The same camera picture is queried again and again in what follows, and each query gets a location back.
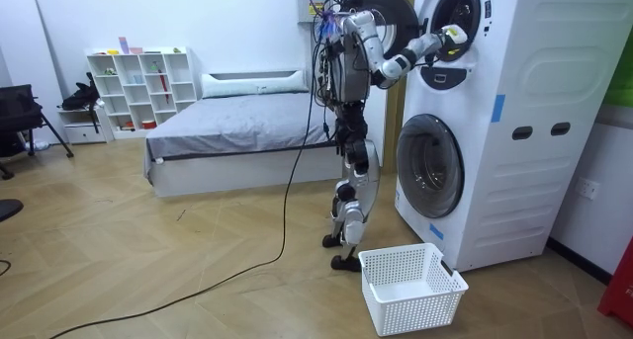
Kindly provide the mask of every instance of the plastic basket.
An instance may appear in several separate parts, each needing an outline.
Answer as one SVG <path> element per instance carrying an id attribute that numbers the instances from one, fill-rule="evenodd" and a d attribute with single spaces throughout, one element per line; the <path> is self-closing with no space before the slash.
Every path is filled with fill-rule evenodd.
<path id="1" fill-rule="evenodd" d="M 358 254 L 363 296 L 379 336 L 449 325 L 468 285 L 442 266 L 433 244 L 415 244 Z"/>

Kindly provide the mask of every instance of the electrical outlet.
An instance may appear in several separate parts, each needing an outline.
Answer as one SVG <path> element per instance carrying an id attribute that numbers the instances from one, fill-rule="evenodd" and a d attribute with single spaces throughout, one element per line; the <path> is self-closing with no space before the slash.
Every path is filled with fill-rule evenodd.
<path id="1" fill-rule="evenodd" d="M 599 188 L 600 184 L 596 181 L 579 177 L 578 183 L 576 184 L 576 193 L 593 201 L 597 196 Z"/>

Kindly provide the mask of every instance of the cubby shelf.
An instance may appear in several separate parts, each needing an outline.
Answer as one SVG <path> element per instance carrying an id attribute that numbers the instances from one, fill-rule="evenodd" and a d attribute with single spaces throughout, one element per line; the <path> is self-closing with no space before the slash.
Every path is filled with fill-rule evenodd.
<path id="1" fill-rule="evenodd" d="M 160 53 L 97 54 L 107 48 L 86 50 L 88 65 L 110 119 L 115 138 L 145 137 L 142 122 L 159 125 L 198 100 L 190 51 L 178 46 L 151 47 Z M 105 74 L 114 69 L 116 75 Z M 134 125 L 134 131 L 123 129 Z"/>

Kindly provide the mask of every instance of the gray bedsheet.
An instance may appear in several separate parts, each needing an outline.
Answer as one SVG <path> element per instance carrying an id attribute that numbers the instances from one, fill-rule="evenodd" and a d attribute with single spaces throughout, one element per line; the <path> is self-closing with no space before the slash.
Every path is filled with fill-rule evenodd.
<path id="1" fill-rule="evenodd" d="M 144 171 L 151 159 L 247 153 L 301 146 L 310 94 L 287 93 L 206 99 L 194 103 L 147 135 Z M 312 103 L 306 145 L 327 142 L 323 107 Z M 336 116 L 326 111 L 334 132 Z"/>

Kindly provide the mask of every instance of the herringbone floor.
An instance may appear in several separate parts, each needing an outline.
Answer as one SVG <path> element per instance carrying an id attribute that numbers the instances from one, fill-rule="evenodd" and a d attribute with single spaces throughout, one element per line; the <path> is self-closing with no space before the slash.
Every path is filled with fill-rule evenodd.
<path id="1" fill-rule="evenodd" d="M 141 177 L 142 140 L 59 146 L 8 166 L 0 199 L 25 204 L 0 223 L 0 338 L 46 339 L 85 321 L 143 311 L 272 259 L 284 187 L 157 199 Z M 288 247 L 276 264 L 148 317 L 66 338 L 374 338 L 358 274 L 336 273 L 328 232 L 333 182 L 295 185 Z M 363 248 L 417 241 L 386 177 Z M 604 286 L 558 255 L 464 274 L 449 327 L 401 338 L 633 338 L 595 311 Z"/>

